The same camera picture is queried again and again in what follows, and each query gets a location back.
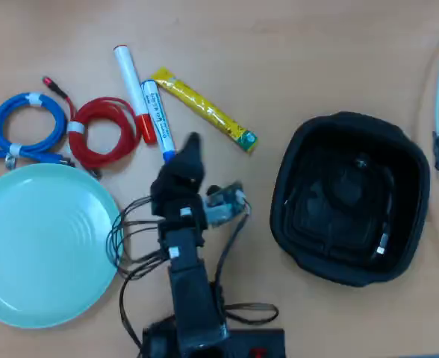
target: wooden table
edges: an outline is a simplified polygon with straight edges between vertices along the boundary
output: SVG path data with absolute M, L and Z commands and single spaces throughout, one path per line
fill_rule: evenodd
M 437 61 L 430 76 L 425 73 L 438 42 L 439 0 L 3 0 L 0 104 L 19 92 L 48 92 L 43 75 L 56 79 L 77 104 L 102 95 L 126 97 L 112 52 L 119 43 L 130 46 L 143 78 L 167 66 L 260 139 L 249 157 L 163 95 L 175 141 L 180 145 L 193 130 L 203 137 L 205 187 L 238 179 L 252 202 L 252 220 L 226 263 L 226 300 L 278 304 L 274 326 L 286 330 L 289 357 L 434 353 L 439 352 L 435 172 L 414 261 L 389 283 L 352 289 L 304 272 L 273 240 L 269 214 L 287 143 L 312 116 L 339 110 L 378 116 L 401 126 L 432 158 Z M 23 110 L 10 121 L 9 137 L 34 142 L 52 125 L 45 113 Z M 89 144 L 108 150 L 118 135 L 114 126 L 100 122 Z M 149 191 L 161 164 L 159 150 L 142 143 L 127 166 L 105 172 L 102 184 L 125 206 Z M 205 234 L 211 271 L 230 231 Z M 154 246 L 147 237 L 137 249 Z M 0 358 L 135 357 L 119 320 L 118 290 L 115 280 L 82 317 L 54 329 L 0 324 Z M 125 304 L 137 332 L 172 312 L 166 269 L 131 284 Z

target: yellow packet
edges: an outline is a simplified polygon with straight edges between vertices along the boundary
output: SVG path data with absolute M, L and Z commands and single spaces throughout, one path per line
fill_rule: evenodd
M 205 97 L 189 88 L 173 73 L 162 67 L 153 74 L 152 79 L 166 91 L 178 97 L 189 108 L 198 113 L 224 134 L 234 140 L 244 151 L 251 153 L 258 143 L 256 135 L 241 127 Z

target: white marker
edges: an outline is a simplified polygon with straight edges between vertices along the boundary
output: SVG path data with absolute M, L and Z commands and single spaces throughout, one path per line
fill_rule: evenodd
M 144 81 L 142 83 L 142 90 L 146 107 L 150 113 L 150 118 L 152 118 L 158 144 L 160 144 L 165 163 L 168 163 L 168 161 L 175 156 L 175 143 L 173 142 L 172 133 L 169 130 L 157 84 L 153 80 Z
M 128 95 L 130 96 L 131 106 L 135 116 L 140 120 L 143 138 L 147 144 L 155 144 L 156 138 L 152 127 L 152 119 L 146 107 L 140 80 L 138 79 L 130 50 L 128 50 L 126 45 L 118 45 L 113 49 L 113 52 L 115 52 L 116 61 L 120 66 L 123 82 L 125 82 Z

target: light blue plate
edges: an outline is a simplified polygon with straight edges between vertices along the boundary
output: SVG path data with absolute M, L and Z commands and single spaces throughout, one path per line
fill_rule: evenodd
M 105 240 L 118 214 L 96 180 L 68 166 L 0 177 L 0 321 L 51 327 L 92 306 L 116 272 Z

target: blue cable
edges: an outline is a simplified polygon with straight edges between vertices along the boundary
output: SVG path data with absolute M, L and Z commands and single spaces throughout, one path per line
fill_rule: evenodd
M 14 110 L 20 107 L 31 106 L 31 102 L 29 101 L 30 95 L 37 94 L 30 94 L 29 92 L 20 93 L 6 100 L 6 102 L 0 106 L 0 158 L 6 158 L 10 153 L 10 146 L 12 145 L 12 143 L 4 137 L 5 121 Z M 60 142 L 65 134 L 67 125 L 65 113 L 60 105 L 52 98 L 46 95 L 39 95 L 38 99 L 42 102 L 41 107 L 46 108 L 54 116 L 55 128 L 42 142 L 33 145 L 23 145 L 20 148 L 19 156 L 42 163 L 61 163 L 61 160 L 64 160 L 63 156 L 56 153 L 48 153 L 48 150 Z

